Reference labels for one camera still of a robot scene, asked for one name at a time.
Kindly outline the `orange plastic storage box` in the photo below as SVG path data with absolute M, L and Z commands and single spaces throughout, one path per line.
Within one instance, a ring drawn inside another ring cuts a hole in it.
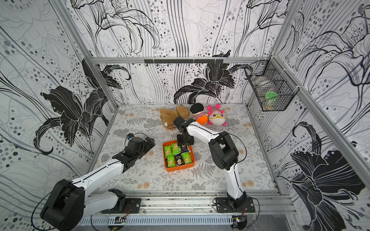
M 168 145 L 171 146 L 172 143 L 177 143 L 177 141 L 168 141 L 168 142 L 163 143 L 162 149 L 163 149 L 164 146 L 168 146 Z M 192 158 L 192 161 L 193 162 L 190 163 L 190 164 L 184 164 L 184 165 L 181 165 L 181 166 L 175 166 L 175 167 L 171 167 L 171 168 L 167 168 L 167 157 L 165 157 L 165 155 L 164 155 L 164 149 L 163 149 L 164 165 L 165 165 L 165 168 L 166 168 L 166 171 L 167 172 L 179 171 L 179 170 L 183 170 L 183 169 L 194 167 L 194 165 L 195 165 L 195 157 L 194 157 L 194 153 L 193 153 L 193 150 L 192 150 L 192 146 L 189 145 L 188 148 L 189 148 L 189 153 L 191 155 L 191 158 Z

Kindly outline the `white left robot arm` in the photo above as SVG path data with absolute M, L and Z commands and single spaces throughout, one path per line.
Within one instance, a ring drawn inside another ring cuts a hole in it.
M 95 196 L 91 194 L 134 166 L 154 146 L 154 139 L 131 134 L 124 150 L 101 167 L 71 181 L 60 180 L 43 206 L 40 218 L 60 231 L 71 231 L 83 218 L 98 212 L 133 213 L 135 204 L 126 202 L 126 194 L 118 189 L 109 189 Z

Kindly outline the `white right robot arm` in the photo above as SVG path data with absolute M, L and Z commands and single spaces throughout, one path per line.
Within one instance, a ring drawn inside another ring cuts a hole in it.
M 192 118 L 184 120 L 181 116 L 174 120 L 174 125 L 180 132 L 177 135 L 179 146 L 193 145 L 195 138 L 208 144 L 214 163 L 224 172 L 229 207 L 235 212 L 243 208 L 247 194 L 241 188 L 238 173 L 239 151 L 230 134 L 226 131 L 212 131 Z

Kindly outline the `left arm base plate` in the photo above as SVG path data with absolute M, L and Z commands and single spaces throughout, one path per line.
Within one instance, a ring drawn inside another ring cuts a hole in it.
M 117 204 L 107 210 L 101 211 L 102 214 L 138 214 L 141 206 L 141 198 L 120 199 Z

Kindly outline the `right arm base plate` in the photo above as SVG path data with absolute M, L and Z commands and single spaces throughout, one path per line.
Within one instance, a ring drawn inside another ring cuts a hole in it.
M 256 211 L 251 197 L 234 200 L 228 197 L 216 197 L 213 199 L 218 213 L 254 213 Z

